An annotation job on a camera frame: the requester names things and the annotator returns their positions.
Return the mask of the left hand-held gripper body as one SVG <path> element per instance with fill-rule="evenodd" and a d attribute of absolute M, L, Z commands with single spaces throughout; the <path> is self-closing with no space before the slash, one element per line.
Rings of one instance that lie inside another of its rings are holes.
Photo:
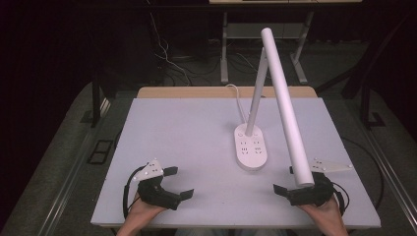
<path fill-rule="evenodd" d="M 133 176 L 133 181 L 138 183 L 137 193 L 143 202 L 176 210 L 181 203 L 181 198 L 179 194 L 168 192 L 162 188 L 163 169 L 160 162 L 154 159 L 139 169 Z"/>

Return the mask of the white desk lamp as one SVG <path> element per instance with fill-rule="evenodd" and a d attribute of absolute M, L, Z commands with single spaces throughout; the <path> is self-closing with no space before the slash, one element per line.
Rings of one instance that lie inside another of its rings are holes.
<path fill-rule="evenodd" d="M 261 38 L 263 49 L 249 120 L 239 125 L 234 131 L 237 163 L 245 170 L 255 171 L 261 169 L 268 160 L 264 135 L 262 130 L 255 125 L 255 121 L 261 102 L 265 79 L 267 72 L 269 72 L 296 186 L 300 188 L 313 187 L 315 181 L 310 170 L 272 30 L 270 28 L 262 29 Z"/>

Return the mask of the black rectangular floor frame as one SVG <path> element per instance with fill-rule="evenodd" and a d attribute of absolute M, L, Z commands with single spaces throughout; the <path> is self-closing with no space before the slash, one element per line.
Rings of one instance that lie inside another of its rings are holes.
<path fill-rule="evenodd" d="M 87 159 L 87 163 L 93 165 L 104 164 L 111 151 L 112 145 L 112 140 L 98 140 Z"/>

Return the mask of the grey metal table frame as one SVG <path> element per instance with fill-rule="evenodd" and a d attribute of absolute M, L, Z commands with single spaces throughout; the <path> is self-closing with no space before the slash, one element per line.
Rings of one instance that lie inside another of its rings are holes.
<path fill-rule="evenodd" d="M 229 23 L 228 15 L 224 13 L 221 37 L 220 81 L 224 84 L 229 82 L 227 61 L 228 40 L 260 38 L 261 30 L 270 28 L 275 38 L 297 40 L 297 48 L 290 54 L 290 59 L 299 83 L 306 85 L 308 80 L 300 62 L 300 57 L 313 17 L 314 13 L 309 12 L 303 23 Z"/>

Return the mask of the person's left hand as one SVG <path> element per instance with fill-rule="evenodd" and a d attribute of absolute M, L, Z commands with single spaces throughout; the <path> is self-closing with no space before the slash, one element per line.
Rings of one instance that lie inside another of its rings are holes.
<path fill-rule="evenodd" d="M 142 229 L 163 211 L 165 211 L 164 207 L 147 204 L 142 201 L 139 195 L 135 195 L 125 225 L 134 229 Z"/>

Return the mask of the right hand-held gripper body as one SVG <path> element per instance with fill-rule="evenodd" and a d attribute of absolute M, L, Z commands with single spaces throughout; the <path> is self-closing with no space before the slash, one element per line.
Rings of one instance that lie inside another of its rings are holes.
<path fill-rule="evenodd" d="M 286 199 L 293 206 L 316 205 L 320 207 L 333 195 L 336 195 L 339 205 L 341 207 L 347 207 L 350 204 L 350 198 L 347 192 L 341 186 L 330 181 L 326 174 L 352 170 L 353 165 L 317 158 L 311 160 L 309 165 L 315 185 L 313 187 L 288 190 L 288 197 Z"/>

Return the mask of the black metal stand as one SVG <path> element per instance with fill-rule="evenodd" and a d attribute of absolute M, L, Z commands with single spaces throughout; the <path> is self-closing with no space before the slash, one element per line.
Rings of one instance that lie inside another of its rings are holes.
<path fill-rule="evenodd" d="M 368 84 L 364 84 L 361 89 L 360 120 L 367 130 L 373 127 L 384 127 L 386 123 L 380 114 L 370 110 L 370 102 L 371 88 Z"/>

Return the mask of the person's right hand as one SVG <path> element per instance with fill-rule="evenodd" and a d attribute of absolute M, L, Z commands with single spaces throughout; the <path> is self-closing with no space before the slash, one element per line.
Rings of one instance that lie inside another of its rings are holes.
<path fill-rule="evenodd" d="M 333 231 L 343 224 L 338 203 L 334 197 L 331 197 L 322 206 L 301 205 L 299 208 L 304 210 L 323 231 Z"/>

